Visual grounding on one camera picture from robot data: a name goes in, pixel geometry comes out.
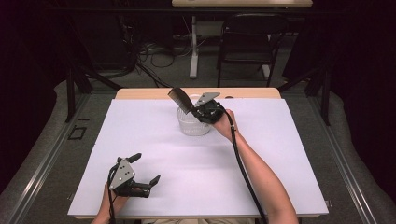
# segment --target human arm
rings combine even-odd
[[[111,191],[112,198],[114,200],[113,207],[114,213],[117,214],[121,208],[126,204],[128,201],[128,197],[116,197],[115,193]],[[105,189],[103,192],[102,203],[100,205],[98,214],[96,215],[95,219],[93,220],[92,224],[107,224],[110,220],[110,200],[108,198],[108,186],[105,184]]]
[[[269,223],[298,223],[289,195],[279,178],[238,131],[233,111],[227,110],[227,113],[231,116],[236,129],[235,140],[239,155],[245,165],[250,182],[258,194],[259,201],[267,212]],[[230,121],[226,114],[213,126],[229,141],[233,141]]]

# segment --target desk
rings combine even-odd
[[[312,0],[172,0],[174,7],[311,7]],[[190,78],[197,78],[198,48],[197,21],[192,16],[192,56]]]
[[[289,109],[277,89],[183,90],[188,95],[220,92],[217,100],[235,112],[239,130],[279,176],[298,216],[328,214]],[[177,123],[177,105],[167,96],[169,91],[119,90],[108,109],[69,216],[95,216],[110,167],[117,157],[138,152],[142,158],[132,164],[134,180],[148,183],[156,175],[162,177],[149,198],[128,201],[119,218],[260,216],[240,174],[232,144],[214,130],[204,136],[184,135]]]

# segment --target black chair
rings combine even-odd
[[[217,68],[218,87],[223,63],[264,64],[270,67],[266,86],[270,86],[280,40],[288,29],[288,20],[280,15],[240,13],[228,18],[221,28]]]

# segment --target table leg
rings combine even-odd
[[[198,70],[198,48],[197,48],[197,22],[195,16],[192,16],[192,56],[191,56],[191,67],[190,67],[190,78],[197,78]]]
[[[270,76],[270,66],[268,66],[268,64],[263,64],[262,65],[262,72],[264,74],[265,80],[267,80],[268,77]]]
[[[329,71],[325,71],[323,87],[322,87],[320,115],[322,116],[327,126],[330,126],[330,121],[329,121],[330,85],[331,85],[331,74]]]
[[[74,79],[71,70],[69,70],[67,74],[66,87],[67,87],[67,118],[65,122],[68,123],[76,113],[76,93],[75,93]]]

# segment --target forearm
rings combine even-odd
[[[270,223],[297,223],[288,193],[268,164],[235,132],[238,152]]]
[[[95,219],[91,222],[91,224],[108,224],[110,220],[110,216],[107,214],[98,214]]]

